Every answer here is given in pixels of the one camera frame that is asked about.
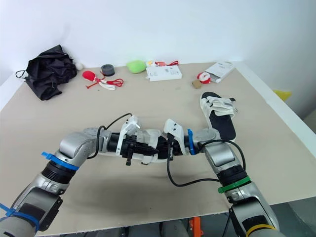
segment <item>white ball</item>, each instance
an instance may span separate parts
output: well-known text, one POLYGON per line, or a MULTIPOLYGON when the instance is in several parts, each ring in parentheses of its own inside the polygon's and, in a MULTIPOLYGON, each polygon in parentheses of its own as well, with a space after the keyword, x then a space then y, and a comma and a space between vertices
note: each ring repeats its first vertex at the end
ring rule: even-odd
POLYGON ((76 69, 77 69, 78 71, 80 71, 80 70, 83 69, 83 64, 82 64, 82 63, 76 63, 75 66, 76 66, 76 69))

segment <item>small red object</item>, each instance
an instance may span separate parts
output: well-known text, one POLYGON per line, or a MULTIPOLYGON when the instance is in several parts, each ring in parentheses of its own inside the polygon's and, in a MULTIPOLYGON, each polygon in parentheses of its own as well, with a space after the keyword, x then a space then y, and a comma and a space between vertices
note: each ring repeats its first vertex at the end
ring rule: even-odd
POLYGON ((207 72, 202 72, 197 75, 197 79, 202 83, 202 84, 209 84, 211 83, 212 77, 209 73, 207 72))
POLYGON ((155 62, 156 65, 158 65, 159 67, 163 67, 163 66, 174 66, 174 65, 179 65, 178 61, 174 61, 172 63, 166 64, 164 62, 155 62))
POLYGON ((92 71, 84 71, 82 73, 82 76, 84 79, 87 79, 89 81, 95 81, 96 79, 98 79, 96 75, 94 74, 94 72, 92 71))
POLYGON ((124 83, 124 80, 119 78, 119 79, 116 79, 116 80, 106 80, 104 81, 106 84, 109 84, 109 85, 116 85, 118 87, 121 87, 124 83))
POLYGON ((92 86, 94 86, 94 85, 96 85, 96 84, 98 84, 99 82, 95 82, 94 84, 92 84, 92 85, 86 85, 85 87, 87 87, 87 89, 89 89, 90 87, 92 87, 92 86))

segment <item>white cable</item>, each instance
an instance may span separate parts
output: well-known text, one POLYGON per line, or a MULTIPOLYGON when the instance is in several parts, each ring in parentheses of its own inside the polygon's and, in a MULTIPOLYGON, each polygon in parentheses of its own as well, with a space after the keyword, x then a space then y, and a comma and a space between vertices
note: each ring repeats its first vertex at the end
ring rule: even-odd
POLYGON ((102 86, 103 88, 108 89, 108 90, 115 90, 116 89, 115 85, 106 84, 106 82, 107 82, 106 80, 100 81, 99 85, 102 86))

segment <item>yellow ring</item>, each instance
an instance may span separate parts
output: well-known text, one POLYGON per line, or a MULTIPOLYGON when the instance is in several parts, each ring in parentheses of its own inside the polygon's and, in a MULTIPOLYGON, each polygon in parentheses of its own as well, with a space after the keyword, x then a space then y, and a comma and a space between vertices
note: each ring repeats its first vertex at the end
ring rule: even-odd
POLYGON ((276 230, 276 228, 274 228, 273 226, 266 225, 266 224, 260 224, 260 225, 256 225, 256 226, 251 227, 251 228, 247 231, 246 237, 249 237, 249 235, 250 235, 252 232, 254 232, 256 229, 261 229, 261 228, 276 230))

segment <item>green ball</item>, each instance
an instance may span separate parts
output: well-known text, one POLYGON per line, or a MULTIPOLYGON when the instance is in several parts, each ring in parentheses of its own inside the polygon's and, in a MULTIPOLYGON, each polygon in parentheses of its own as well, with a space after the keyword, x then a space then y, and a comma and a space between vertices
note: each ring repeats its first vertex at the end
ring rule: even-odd
POLYGON ((146 70, 146 63, 141 60, 135 60, 127 64, 127 68, 131 73, 141 73, 146 70))

